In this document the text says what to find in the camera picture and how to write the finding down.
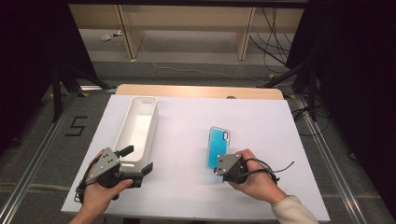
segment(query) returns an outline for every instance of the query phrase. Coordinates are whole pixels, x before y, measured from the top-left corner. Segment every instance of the gray floor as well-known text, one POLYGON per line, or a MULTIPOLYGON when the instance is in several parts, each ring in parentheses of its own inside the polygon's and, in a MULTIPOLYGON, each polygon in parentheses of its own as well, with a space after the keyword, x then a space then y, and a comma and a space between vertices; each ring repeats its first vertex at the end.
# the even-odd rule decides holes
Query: gray floor
MULTIPOLYGON (((242 62, 238 61, 233 34, 229 33, 147 32, 142 43, 144 49, 139 51, 135 61, 130 62, 126 57, 121 37, 113 37, 108 42, 100 40, 102 35, 112 35, 116 32, 81 30, 99 78, 109 84, 256 87, 268 82, 269 74, 279 76, 280 73, 273 73, 269 69, 287 71, 271 57, 263 57, 262 52, 253 44, 248 46, 246 59, 242 62)), ((252 36, 260 41, 256 34, 252 36)), ((281 43, 284 48, 290 46, 284 38, 281 43)), ((276 49, 271 49, 271 52, 279 54, 276 49)), ((279 85, 279 88, 285 94, 291 93, 291 82, 292 79, 285 81, 279 85)), ((60 210, 109 97, 110 93, 90 93, 88 97, 73 95, 64 97, 64 100, 72 99, 73 103, 67 110, 64 123, 50 145, 33 185, 22 200, 12 223, 66 223, 72 218, 61 213, 60 210), (81 136, 70 137, 67 135, 76 131, 70 129, 75 116, 87 117, 78 122, 78 125, 85 126, 85 129, 81 136)), ((299 108, 297 100, 288 98, 287 101, 290 111, 299 108)), ((43 97, 43 103, 37 108, 20 136, 21 146, 10 147, 0 157, 0 176, 2 176, 0 205, 2 206, 12 192, 13 186, 21 179, 51 125, 53 104, 50 90, 43 97)), ((325 105, 319 98, 317 104, 325 105)), ((325 108, 317 110, 317 114, 318 126, 324 130, 322 134, 348 186, 359 202, 367 223, 395 223, 359 162, 347 156, 347 143, 336 123, 331 119, 331 115, 325 108)), ((296 121, 296 126, 332 223, 353 223, 315 139, 310 136, 305 120, 296 121)), ((122 218, 108 217, 106 222, 122 223, 122 218)))

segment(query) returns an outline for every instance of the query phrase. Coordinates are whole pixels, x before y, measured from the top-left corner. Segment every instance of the white sleeve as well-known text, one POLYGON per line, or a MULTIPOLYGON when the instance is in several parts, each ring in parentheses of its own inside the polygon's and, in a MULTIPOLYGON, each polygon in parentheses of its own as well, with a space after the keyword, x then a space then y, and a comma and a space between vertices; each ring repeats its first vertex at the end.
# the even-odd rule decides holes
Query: white sleeve
POLYGON ((288 196, 279 203, 273 204, 271 208, 281 224, 318 223, 312 213, 306 209, 294 195, 288 196))

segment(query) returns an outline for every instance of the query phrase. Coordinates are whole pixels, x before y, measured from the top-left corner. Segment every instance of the white plastic bin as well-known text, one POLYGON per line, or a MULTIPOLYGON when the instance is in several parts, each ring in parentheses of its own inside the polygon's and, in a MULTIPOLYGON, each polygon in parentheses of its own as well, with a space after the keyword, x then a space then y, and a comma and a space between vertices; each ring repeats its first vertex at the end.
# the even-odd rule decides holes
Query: white plastic bin
POLYGON ((149 164, 149 154, 158 122, 157 99, 150 96, 136 96, 132 99, 114 151, 130 145, 134 152, 120 157, 120 171, 140 173, 149 164))

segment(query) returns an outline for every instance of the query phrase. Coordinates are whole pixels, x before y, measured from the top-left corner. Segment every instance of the finger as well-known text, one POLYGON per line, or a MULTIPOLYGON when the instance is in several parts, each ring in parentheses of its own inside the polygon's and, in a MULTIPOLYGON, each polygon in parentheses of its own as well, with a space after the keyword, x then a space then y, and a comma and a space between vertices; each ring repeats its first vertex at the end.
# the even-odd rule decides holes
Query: finger
POLYGON ((238 184, 236 184, 236 183, 234 183, 234 182, 228 182, 228 184, 231 186, 231 187, 233 187, 234 189, 238 189, 239 190, 239 188, 238 187, 240 187, 238 184))
POLYGON ((236 154, 239 154, 242 156, 242 158, 244 158, 244 160, 248 160, 251 158, 256 158, 253 154, 253 152, 250 151, 250 149, 246 148, 245 150, 242 151, 238 151, 236 152, 236 154))
POLYGON ((122 180, 119 184, 117 184, 116 186, 114 186, 112 188, 113 192, 115 193, 114 195, 122 192, 123 190, 127 189, 129 186, 132 185, 132 183, 134 183, 134 181, 132 179, 126 179, 126 180, 122 180))
POLYGON ((105 151, 104 149, 100 150, 100 152, 95 156, 95 158, 100 157, 100 155, 102 155, 102 153, 103 153, 104 151, 105 151))

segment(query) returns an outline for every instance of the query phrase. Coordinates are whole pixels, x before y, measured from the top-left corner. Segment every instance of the human hand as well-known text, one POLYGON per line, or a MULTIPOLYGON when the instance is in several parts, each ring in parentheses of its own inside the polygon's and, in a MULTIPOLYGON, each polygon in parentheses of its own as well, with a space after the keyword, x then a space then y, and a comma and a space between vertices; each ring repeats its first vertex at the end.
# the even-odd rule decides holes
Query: human hand
MULTIPOLYGON (((94 170, 96 164, 91 168, 90 173, 94 170)), ((118 185, 111 189, 102 187, 99 183, 90 184, 85 188, 84 200, 78 214, 70 223, 93 223, 99 216, 101 216, 111 200, 127 189, 133 183, 132 179, 122 180, 118 185)))
MULTIPOLYGON (((244 160, 256 158, 250 149, 236 152, 242 156, 244 160)), ((262 169, 257 161, 248 161, 247 168, 249 171, 262 169)), ((278 203, 285 199, 288 195, 280 189, 271 177, 264 172, 249 175, 247 181, 243 184, 230 182, 230 185, 237 190, 244 192, 246 195, 257 200, 266 201, 270 204, 278 203)))

